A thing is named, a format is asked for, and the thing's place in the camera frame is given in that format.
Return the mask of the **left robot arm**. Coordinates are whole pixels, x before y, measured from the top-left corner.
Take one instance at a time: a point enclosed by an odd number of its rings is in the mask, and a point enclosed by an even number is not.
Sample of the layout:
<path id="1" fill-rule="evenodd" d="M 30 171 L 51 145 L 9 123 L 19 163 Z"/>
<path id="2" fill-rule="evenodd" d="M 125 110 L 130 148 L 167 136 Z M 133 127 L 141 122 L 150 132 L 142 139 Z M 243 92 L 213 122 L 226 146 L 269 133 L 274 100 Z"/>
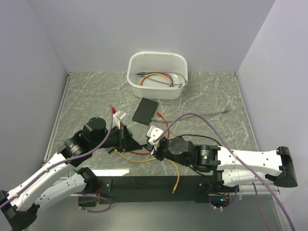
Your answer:
<path id="1" fill-rule="evenodd" d="M 67 196 L 96 191 L 98 178 L 88 167 L 82 167 L 66 181 L 56 181 L 75 170 L 100 148 L 130 152 L 141 150 L 142 146 L 115 117 L 112 118 L 110 129 L 106 128 L 104 119 L 91 118 L 35 174 L 14 189 L 0 192 L 0 209 L 12 230 L 23 231 L 36 220 L 40 211 Z"/>

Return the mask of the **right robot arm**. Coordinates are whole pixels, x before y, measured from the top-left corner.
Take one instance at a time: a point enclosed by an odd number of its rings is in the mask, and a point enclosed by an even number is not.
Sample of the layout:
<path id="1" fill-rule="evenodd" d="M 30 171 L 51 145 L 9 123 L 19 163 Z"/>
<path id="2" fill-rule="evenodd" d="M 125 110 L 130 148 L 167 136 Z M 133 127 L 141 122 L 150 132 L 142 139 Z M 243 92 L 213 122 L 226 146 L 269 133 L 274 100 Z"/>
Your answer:
<path id="1" fill-rule="evenodd" d="M 292 155 L 280 146 L 267 152 L 228 150 L 216 145 L 195 145 L 183 137 L 150 138 L 151 154 L 158 160 L 172 160 L 198 172 L 212 172 L 212 188 L 222 192 L 243 183 L 272 182 L 275 186 L 298 186 Z"/>

